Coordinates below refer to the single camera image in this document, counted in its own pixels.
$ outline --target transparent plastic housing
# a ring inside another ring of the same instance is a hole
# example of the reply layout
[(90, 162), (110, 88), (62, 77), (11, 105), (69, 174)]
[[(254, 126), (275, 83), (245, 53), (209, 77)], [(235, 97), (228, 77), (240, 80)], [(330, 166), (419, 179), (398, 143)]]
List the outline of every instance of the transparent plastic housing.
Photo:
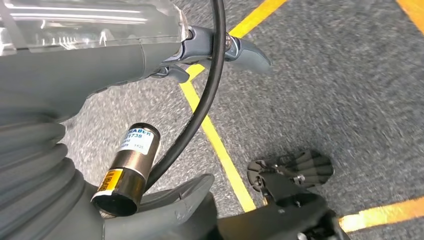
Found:
[[(4, 0), (4, 3), (31, 52), (179, 43), (188, 36), (185, 15), (169, 0)], [(3, 41), (13, 44), (7, 36)]]
[(7, 56), (16, 53), (16, 48), (12, 43), (8, 30), (3, 27), (2, 16), (0, 15), (0, 56)]

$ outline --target yellow tape line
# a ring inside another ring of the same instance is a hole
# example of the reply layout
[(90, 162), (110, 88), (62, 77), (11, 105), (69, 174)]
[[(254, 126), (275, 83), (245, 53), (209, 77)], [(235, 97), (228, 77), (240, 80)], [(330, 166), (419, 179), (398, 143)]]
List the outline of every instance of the yellow tape line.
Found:
[[(199, 97), (196, 94), (196, 90), (193, 87), (191, 82), (182, 83), (179, 85), (184, 93), (185, 97), (188, 100), (188, 104), (191, 109), (194, 111), (199, 104)], [(225, 171), (225, 174), (228, 177), (228, 181), (234, 190), (235, 196), (240, 202), (241, 207), (245, 212), (252, 211), (256, 208), (251, 196), (248, 193), (245, 185), (243, 184), (242, 178), (237, 172), (236, 167), (234, 166), (230, 156), (227, 153), (226, 148), (224, 147), (223, 142), (221, 141), (220, 136), (215, 130), (214, 125), (211, 122), (209, 116), (203, 120), (201, 127), (203, 128), (204, 133), (206, 134), (209, 142), (212, 144), (213, 149), (218, 156), (222, 168)]]
[[(286, 1), (287, 0), (263, 1), (255, 10), (253, 10), (245, 19), (243, 19), (243, 21), (241, 21), (237, 26), (229, 31), (229, 34), (237, 38), (244, 37), (257, 25), (262, 23), (263, 20), (275, 12)], [(205, 70), (205, 68), (200, 64), (195, 64), (188, 67), (187, 70), (185, 70), (190, 75), (188, 81), (191, 82), (203, 70)]]
[(424, 34), (424, 0), (397, 0), (397, 3)]
[[(230, 34), (232, 36), (242, 38), (285, 2), (286, 0), (265, 0), (240, 24), (230, 31)], [(424, 1), (397, 0), (397, 2), (424, 34)], [(193, 111), (199, 104), (200, 99), (191, 81), (204, 69), (205, 68), (199, 64), (190, 66), (186, 70), (188, 74), (190, 74), (189, 81), (180, 84), (180, 87)], [(241, 207), (245, 212), (254, 210), (256, 206), (243, 184), (242, 178), (240, 177), (230, 156), (228, 155), (220, 136), (215, 130), (211, 119), (206, 116), (201, 126), (212, 144), (213, 149), (216, 151)], [(360, 211), (357, 214), (346, 215), (339, 219), (339, 223), (341, 228), (345, 232), (349, 233), (360, 229), (399, 223), (419, 217), (424, 217), (424, 197), (391, 205), (374, 207)]]
[[(285, 2), (286, 0), (265, 0), (229, 33), (232, 36), (242, 38)], [(199, 104), (200, 99), (196, 93), (195, 88), (192, 85), (192, 80), (197, 75), (199, 75), (204, 69), (205, 68), (200, 64), (191, 65), (186, 70), (187, 73), (190, 75), (190, 78), (186, 83), (180, 84), (182, 92), (184, 93), (185, 98), (187, 99), (188, 104), (190, 105), (193, 111)], [(234, 190), (235, 196), (240, 202), (241, 208), (243, 208), (245, 212), (254, 210), (256, 206), (252, 200), (252, 197), (249, 195), (249, 192), (246, 189), (242, 178), (237, 172), (237, 169), (234, 166), (230, 156), (228, 155), (228, 152), (224, 147), (224, 144), (221, 141), (221, 138), (218, 135), (209, 116), (206, 116), (201, 126), (222, 164), (222, 168), (224, 169), (225, 174), (228, 177), (228, 181), (231, 184), (232, 189)]]
[(340, 218), (341, 228), (349, 233), (379, 225), (395, 224), (424, 217), (424, 197), (378, 206), (360, 211), (358, 214)]

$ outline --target metal cylinder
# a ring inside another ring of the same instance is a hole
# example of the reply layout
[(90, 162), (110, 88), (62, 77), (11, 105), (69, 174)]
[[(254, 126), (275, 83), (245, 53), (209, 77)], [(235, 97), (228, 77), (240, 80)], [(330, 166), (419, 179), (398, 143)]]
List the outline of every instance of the metal cylinder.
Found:
[(124, 217), (138, 211), (161, 135), (150, 124), (133, 124), (91, 202), (106, 213)]

